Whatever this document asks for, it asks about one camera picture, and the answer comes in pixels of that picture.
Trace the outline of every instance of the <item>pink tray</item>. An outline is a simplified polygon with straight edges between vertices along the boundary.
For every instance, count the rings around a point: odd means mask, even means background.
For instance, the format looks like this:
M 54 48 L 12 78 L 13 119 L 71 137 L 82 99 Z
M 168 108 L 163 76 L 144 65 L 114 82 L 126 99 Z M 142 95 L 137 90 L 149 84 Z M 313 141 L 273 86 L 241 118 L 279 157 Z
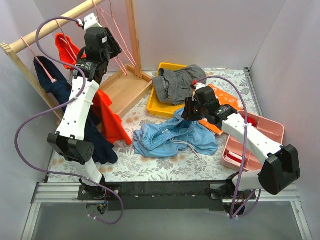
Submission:
M 238 111 L 238 113 L 242 116 L 245 115 L 245 111 L 243 110 Z M 248 113 L 248 117 L 255 120 L 255 128 L 257 130 L 259 130 L 271 140 L 282 144 L 285 134 L 285 127 L 282 124 L 252 113 Z M 238 142 L 234 137 L 229 136 L 223 150 L 222 158 L 220 160 L 221 164 L 229 169 L 238 171 L 240 169 L 240 163 L 232 159 L 227 160 L 225 159 L 225 156 L 227 155 L 228 151 L 242 156 L 243 148 L 244 146 L 240 142 Z M 261 168 L 262 165 L 259 160 L 249 150 L 246 150 L 243 170 L 248 172 L 259 170 Z

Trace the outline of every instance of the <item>navy blue cloth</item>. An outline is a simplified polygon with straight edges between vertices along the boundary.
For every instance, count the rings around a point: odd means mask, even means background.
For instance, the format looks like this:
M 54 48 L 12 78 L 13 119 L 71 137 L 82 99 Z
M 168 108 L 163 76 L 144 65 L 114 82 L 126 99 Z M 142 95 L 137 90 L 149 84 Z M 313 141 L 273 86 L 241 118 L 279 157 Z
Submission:
M 38 59 L 50 75 L 57 80 L 52 83 L 42 66 L 38 63 L 36 58 L 34 58 L 33 63 L 41 87 L 47 94 L 51 93 L 60 104 L 66 103 L 70 98 L 72 87 L 52 61 L 44 56 L 38 56 Z M 95 163 L 99 162 L 101 164 L 106 164 L 107 162 L 110 162 L 111 164 L 114 164 L 118 161 L 118 156 L 112 149 L 114 145 L 107 141 L 97 129 L 96 125 L 98 125 L 99 122 L 99 117 L 90 110 L 85 123 L 84 140 L 91 142 L 94 145 L 92 158 Z

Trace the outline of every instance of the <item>white drawstring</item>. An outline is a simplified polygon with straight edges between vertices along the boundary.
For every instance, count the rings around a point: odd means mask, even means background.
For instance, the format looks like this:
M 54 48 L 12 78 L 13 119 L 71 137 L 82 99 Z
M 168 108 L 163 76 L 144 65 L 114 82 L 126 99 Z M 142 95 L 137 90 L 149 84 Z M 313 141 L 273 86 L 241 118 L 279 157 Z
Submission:
M 179 150 L 179 152 L 186 153 L 186 154 L 194 153 L 199 159 L 201 159 L 200 155 L 196 152 L 194 146 L 192 146 L 191 144 L 189 144 L 189 143 L 187 143 L 187 142 L 185 142 L 185 141 L 173 140 L 173 138 L 170 139 L 170 141 L 171 141 L 172 143 L 174 143 L 174 144 L 185 144 L 185 145 L 189 146 L 189 148 L 191 148 L 191 151 L 188 152 L 188 151 L 180 151 L 180 150 Z

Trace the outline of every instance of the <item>floral tablecloth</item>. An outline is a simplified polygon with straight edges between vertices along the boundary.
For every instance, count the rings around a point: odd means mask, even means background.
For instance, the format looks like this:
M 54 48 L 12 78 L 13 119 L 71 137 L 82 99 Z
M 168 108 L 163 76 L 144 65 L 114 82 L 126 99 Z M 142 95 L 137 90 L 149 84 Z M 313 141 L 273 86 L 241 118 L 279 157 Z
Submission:
M 241 92 L 248 112 L 257 114 L 257 109 L 249 89 L 243 70 L 214 70 L 204 69 L 207 76 L 221 76 L 231 80 Z M 217 88 L 237 97 L 233 87 L 220 79 L 210 78 L 207 84 L 213 84 Z M 166 117 L 155 116 L 148 112 L 147 104 L 150 92 L 141 99 L 122 119 L 122 125 L 132 138 L 133 132 L 139 130 L 144 124 L 160 124 L 168 120 Z M 135 154 L 134 147 L 128 146 L 124 141 L 114 144 L 114 151 L 118 155 L 115 164 L 96 163 L 98 170 L 104 174 L 107 182 L 142 182 L 142 181 L 203 181 L 224 180 L 233 170 L 220 164 L 220 159 L 227 142 L 228 135 L 216 135 L 219 149 L 213 156 L 200 154 L 201 159 L 193 153 L 179 153 L 170 158 L 148 158 Z M 57 172 L 76 173 L 76 169 L 56 152 L 53 153 L 49 169 Z M 48 183 L 77 183 L 79 179 L 72 176 L 50 175 Z

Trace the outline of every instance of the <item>white wall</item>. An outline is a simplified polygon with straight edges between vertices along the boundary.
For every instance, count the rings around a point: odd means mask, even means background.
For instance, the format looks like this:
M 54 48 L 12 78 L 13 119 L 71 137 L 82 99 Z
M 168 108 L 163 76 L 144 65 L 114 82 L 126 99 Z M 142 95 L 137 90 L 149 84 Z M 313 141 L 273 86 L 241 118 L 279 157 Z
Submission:
M 137 0 L 136 12 L 142 68 L 160 62 L 198 64 L 203 68 L 243 69 L 252 65 L 286 0 Z M 84 0 L 34 0 L 47 19 L 61 15 Z M 106 0 L 98 7 L 109 10 Z M 112 1 L 124 37 L 130 42 L 124 0 Z M 65 27 L 79 46 L 83 33 Z M 119 67 L 111 61 L 110 71 Z
M 10 44 L 44 21 L 33 0 L 0 0 L 0 6 L 0 22 L 3 23 L 0 42 Z M 50 49 L 54 44 L 52 36 L 41 43 L 48 52 L 55 53 Z M 34 72 L 30 51 L 22 51 L 19 57 Z M 45 175 L 22 162 L 14 147 L 14 136 L 22 122 L 48 107 L 2 50 L 0 63 L 0 239 L 18 240 L 27 220 L 36 183 L 41 182 Z M 57 127 L 56 119 L 53 114 L 44 116 L 21 132 L 19 143 L 22 152 L 38 167 L 48 167 L 52 148 L 47 144 L 47 136 Z
M 320 1 L 286 1 L 251 68 L 265 117 L 299 152 L 296 182 L 313 239 L 320 228 Z

